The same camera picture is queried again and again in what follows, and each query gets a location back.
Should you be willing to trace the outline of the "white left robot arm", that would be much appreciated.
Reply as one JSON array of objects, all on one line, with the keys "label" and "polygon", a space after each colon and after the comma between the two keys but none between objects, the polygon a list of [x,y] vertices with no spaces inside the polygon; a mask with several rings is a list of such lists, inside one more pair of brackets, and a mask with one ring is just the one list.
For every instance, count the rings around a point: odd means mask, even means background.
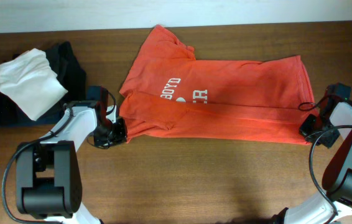
[{"label": "white left robot arm", "polygon": [[115,105],[100,101],[68,104],[60,121],[44,136],[21,144],[16,156],[16,207],[39,223],[95,223],[82,202],[83,187],[76,153],[91,134],[111,146],[120,123]]}]

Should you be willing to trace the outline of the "orange printed t-shirt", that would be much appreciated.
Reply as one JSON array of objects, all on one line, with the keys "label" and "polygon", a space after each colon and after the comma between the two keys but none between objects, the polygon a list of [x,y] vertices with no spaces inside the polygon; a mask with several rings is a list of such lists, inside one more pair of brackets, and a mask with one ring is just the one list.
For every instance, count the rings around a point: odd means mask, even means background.
[{"label": "orange printed t-shirt", "polygon": [[155,26],[120,89],[129,139],[211,138],[304,144],[299,127],[314,100],[299,56],[266,62],[198,60]]}]

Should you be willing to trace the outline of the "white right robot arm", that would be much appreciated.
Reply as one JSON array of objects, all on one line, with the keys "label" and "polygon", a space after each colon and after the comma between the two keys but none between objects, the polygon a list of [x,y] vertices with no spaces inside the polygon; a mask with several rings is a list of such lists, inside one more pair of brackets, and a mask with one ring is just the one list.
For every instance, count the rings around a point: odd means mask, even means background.
[{"label": "white right robot arm", "polygon": [[[333,223],[352,215],[352,101],[325,96],[317,106],[321,128],[313,130],[312,119],[303,124],[303,136],[311,143],[308,169],[317,192],[299,206],[284,208],[269,223]],[[343,142],[318,181],[313,171],[315,148],[331,148],[337,138]]]}]

